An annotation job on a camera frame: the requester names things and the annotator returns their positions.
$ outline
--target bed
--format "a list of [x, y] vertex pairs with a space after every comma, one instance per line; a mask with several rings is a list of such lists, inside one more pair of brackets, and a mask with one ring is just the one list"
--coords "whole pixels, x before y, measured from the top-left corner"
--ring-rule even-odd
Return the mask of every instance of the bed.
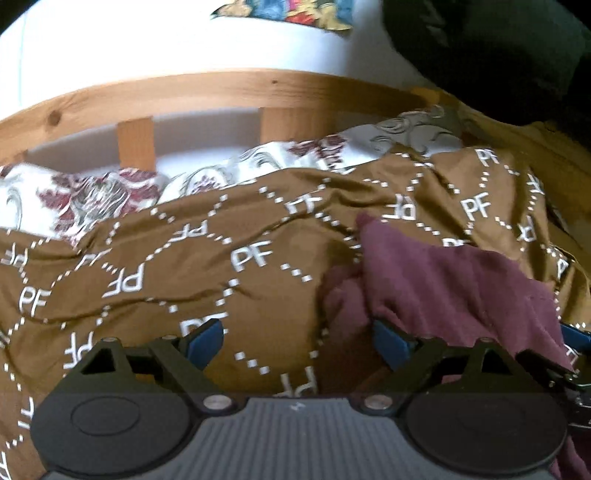
[[[157, 172], [154, 115], [225, 107], [260, 109], [260, 147]], [[338, 132], [343, 111], [383, 120]], [[119, 171], [27, 163], [30, 149], [112, 124]], [[329, 332], [315, 292], [332, 265], [361, 261], [360, 211], [429, 244], [506, 255], [552, 289], [557, 322], [591, 327], [589, 153], [444, 92], [284, 70], [130, 80], [3, 120], [0, 158], [2, 479], [42, 473], [35, 405], [103, 337], [133, 345], [221, 319], [206, 370], [221, 388], [317, 393]]]

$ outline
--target pillow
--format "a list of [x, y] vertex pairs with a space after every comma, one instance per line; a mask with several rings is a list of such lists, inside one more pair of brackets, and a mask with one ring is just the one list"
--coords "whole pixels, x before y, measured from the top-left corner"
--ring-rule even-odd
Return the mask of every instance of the pillow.
[[0, 167], [0, 226], [75, 246], [97, 222], [156, 204], [168, 177], [124, 168], [102, 177], [21, 163]]

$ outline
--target wooden knot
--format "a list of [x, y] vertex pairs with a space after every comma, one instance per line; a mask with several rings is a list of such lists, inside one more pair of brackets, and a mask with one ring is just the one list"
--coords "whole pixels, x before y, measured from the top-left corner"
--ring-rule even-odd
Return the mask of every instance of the wooden knot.
[[49, 116], [47, 117], [47, 123], [51, 127], [56, 127], [58, 123], [61, 121], [61, 112], [58, 110], [52, 111]]

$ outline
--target wooden bed frame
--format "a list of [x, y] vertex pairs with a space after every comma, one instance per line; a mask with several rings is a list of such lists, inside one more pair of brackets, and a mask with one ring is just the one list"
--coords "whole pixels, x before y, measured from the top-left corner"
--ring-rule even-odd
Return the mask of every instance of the wooden bed frame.
[[[47, 142], [116, 124], [121, 167], [155, 170], [154, 115], [258, 108], [263, 144], [336, 133], [337, 112], [388, 118], [427, 108], [442, 97], [447, 95], [430, 89], [401, 92], [360, 80], [292, 70], [246, 69], [127, 80], [67, 93], [0, 121], [0, 165], [24, 161], [28, 150]], [[506, 134], [514, 144], [532, 143], [516, 128]], [[541, 147], [534, 146], [532, 151], [536, 148], [540, 151]], [[583, 222], [589, 230], [585, 236], [591, 236], [591, 169], [586, 171], [566, 157], [532, 166], [544, 183], [553, 185], [553, 198], [569, 224]]]

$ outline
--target white wall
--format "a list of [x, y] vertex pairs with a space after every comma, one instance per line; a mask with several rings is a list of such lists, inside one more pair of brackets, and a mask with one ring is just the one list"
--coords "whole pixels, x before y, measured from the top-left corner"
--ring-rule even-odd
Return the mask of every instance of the white wall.
[[[76, 89], [106, 82], [237, 67], [348, 76], [406, 88], [427, 82], [398, 55], [381, 26], [380, 0], [355, 0], [354, 29], [338, 35], [302, 25], [210, 19], [223, 0], [41, 0], [0, 36], [0, 119]], [[254, 111], [164, 118], [159, 169], [192, 169], [255, 146]], [[112, 128], [31, 153], [64, 171], [116, 165]]]

